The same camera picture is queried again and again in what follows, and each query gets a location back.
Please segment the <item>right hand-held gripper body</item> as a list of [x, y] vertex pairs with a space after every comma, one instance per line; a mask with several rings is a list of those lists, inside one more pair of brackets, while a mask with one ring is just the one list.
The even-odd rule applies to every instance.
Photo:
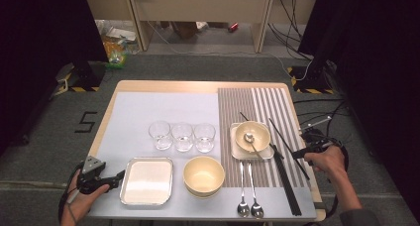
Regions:
[[313, 124], [308, 124], [306, 127], [301, 129], [301, 138], [304, 140], [305, 146], [307, 148], [326, 148], [332, 144], [332, 141], [329, 137], [323, 134], [322, 131], [316, 129], [316, 126], [329, 123], [332, 120], [330, 116], [327, 116], [325, 119], [315, 122]]

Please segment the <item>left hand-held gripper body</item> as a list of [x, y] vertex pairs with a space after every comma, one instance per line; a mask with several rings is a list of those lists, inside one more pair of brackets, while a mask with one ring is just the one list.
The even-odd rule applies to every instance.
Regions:
[[77, 178], [77, 189], [82, 194], [91, 194], [102, 185], [108, 185], [109, 188], [112, 189], [114, 187], [114, 178], [100, 177], [100, 173], [105, 169], [105, 167], [105, 162], [101, 162], [92, 156], [88, 156]]

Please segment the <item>clear drinking glass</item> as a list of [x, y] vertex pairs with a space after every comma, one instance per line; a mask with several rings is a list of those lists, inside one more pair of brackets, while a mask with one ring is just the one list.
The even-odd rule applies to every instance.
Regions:
[[198, 124], [194, 128], [195, 146], [200, 153], [209, 153], [214, 148], [215, 128], [208, 123]]
[[165, 121], [155, 121], [149, 127], [149, 135], [153, 138], [158, 150], [167, 150], [172, 145], [170, 125]]
[[171, 128], [175, 148], [179, 152], [188, 152], [193, 146], [193, 130], [188, 123], [176, 123]]

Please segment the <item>person's left hand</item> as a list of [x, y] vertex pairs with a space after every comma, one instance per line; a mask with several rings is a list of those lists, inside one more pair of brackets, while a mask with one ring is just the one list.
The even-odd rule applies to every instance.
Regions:
[[77, 170], [65, 194], [61, 219], [59, 220], [60, 226], [76, 226], [88, 213], [94, 202], [109, 189], [109, 185], [105, 184], [90, 194], [77, 193], [78, 175], [79, 171]]

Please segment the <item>person's right hand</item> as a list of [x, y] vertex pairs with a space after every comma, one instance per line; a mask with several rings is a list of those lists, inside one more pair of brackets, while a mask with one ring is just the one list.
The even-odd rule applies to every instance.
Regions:
[[346, 174], [345, 157], [339, 147], [331, 146], [323, 153], [307, 153], [304, 160], [311, 162], [316, 171], [324, 172], [332, 181]]

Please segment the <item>white tray with metal rim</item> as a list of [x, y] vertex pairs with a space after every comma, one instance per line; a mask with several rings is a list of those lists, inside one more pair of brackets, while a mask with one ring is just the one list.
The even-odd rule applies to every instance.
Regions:
[[120, 200], [131, 207], [165, 204], [172, 189], [173, 163], [169, 158], [133, 158], [126, 167]]

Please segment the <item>grey tape piece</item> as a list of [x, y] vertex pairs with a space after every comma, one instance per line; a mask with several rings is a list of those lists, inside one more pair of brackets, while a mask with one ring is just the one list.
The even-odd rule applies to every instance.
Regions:
[[330, 207], [324, 202], [314, 202], [314, 206], [315, 206], [315, 209], [322, 209], [322, 210], [325, 210], [326, 213], [328, 213], [333, 209], [334, 205]]

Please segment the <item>black stand base striped tape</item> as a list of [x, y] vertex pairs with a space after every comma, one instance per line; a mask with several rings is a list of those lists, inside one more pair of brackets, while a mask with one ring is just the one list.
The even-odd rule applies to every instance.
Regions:
[[300, 93], [333, 94], [333, 88], [324, 71], [312, 72], [309, 65], [291, 66], [287, 69], [293, 90]]
[[88, 68], [73, 67], [65, 77], [68, 89], [73, 92], [98, 91], [105, 75], [105, 64], [90, 62]]

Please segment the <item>small square cream plate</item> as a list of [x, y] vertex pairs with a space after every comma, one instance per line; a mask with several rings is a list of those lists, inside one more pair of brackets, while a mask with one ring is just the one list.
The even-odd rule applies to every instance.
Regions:
[[259, 160], [257, 156], [249, 155], [247, 152], [244, 152], [242, 149], [240, 149], [236, 144], [234, 134], [236, 132], [236, 127], [239, 124], [240, 123], [233, 123], [230, 127], [230, 144], [232, 156], [237, 160]]

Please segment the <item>large cream bowl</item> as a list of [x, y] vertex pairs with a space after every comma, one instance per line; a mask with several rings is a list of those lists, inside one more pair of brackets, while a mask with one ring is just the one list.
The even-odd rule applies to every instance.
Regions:
[[225, 180], [222, 165], [211, 157], [198, 156], [189, 160], [183, 168], [183, 184], [195, 197], [208, 198], [216, 194]]

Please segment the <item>striped placemat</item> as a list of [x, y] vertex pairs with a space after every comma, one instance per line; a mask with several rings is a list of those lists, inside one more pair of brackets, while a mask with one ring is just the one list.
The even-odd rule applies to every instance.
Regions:
[[272, 119], [292, 152], [304, 148], [300, 137], [299, 122], [287, 88], [220, 88], [218, 90], [220, 132], [225, 134], [222, 144], [226, 146], [222, 154], [222, 163], [228, 167], [233, 165], [229, 128], [233, 123], [245, 121], [241, 113], [249, 120], [267, 125], [271, 142], [283, 155], [283, 164], [293, 187], [310, 187], [314, 178], [313, 170], [303, 160], [299, 160], [308, 173], [310, 180], [306, 180], [298, 165], [292, 159], [287, 148], [275, 133], [268, 117]]

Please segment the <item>black curtain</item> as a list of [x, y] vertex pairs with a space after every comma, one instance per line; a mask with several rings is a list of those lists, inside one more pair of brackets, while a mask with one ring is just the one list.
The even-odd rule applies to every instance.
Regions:
[[301, 51], [333, 61], [370, 147], [420, 223], [420, 0], [316, 0]]
[[0, 156], [24, 135], [66, 64], [105, 61], [87, 0], [0, 0]]

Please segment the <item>pile of plastic bags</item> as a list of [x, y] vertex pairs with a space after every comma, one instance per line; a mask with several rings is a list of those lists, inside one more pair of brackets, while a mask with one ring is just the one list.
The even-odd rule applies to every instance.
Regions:
[[107, 68], [123, 68], [127, 56], [140, 51], [132, 21], [96, 20], [95, 24], [108, 58]]

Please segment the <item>brown box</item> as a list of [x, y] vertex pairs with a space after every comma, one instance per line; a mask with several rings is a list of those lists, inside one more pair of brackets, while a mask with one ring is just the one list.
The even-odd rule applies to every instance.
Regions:
[[172, 22], [173, 30], [184, 40], [190, 39], [198, 33], [195, 22]]

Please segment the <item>beige wooden desk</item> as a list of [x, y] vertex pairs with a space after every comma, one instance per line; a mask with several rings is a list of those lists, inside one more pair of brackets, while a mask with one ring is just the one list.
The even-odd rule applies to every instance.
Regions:
[[134, 23], [140, 50], [145, 52], [153, 36], [152, 23], [239, 22], [251, 25], [254, 49], [263, 50], [269, 24], [285, 25], [295, 15], [305, 25], [316, 0], [87, 0], [96, 20], [128, 20]]

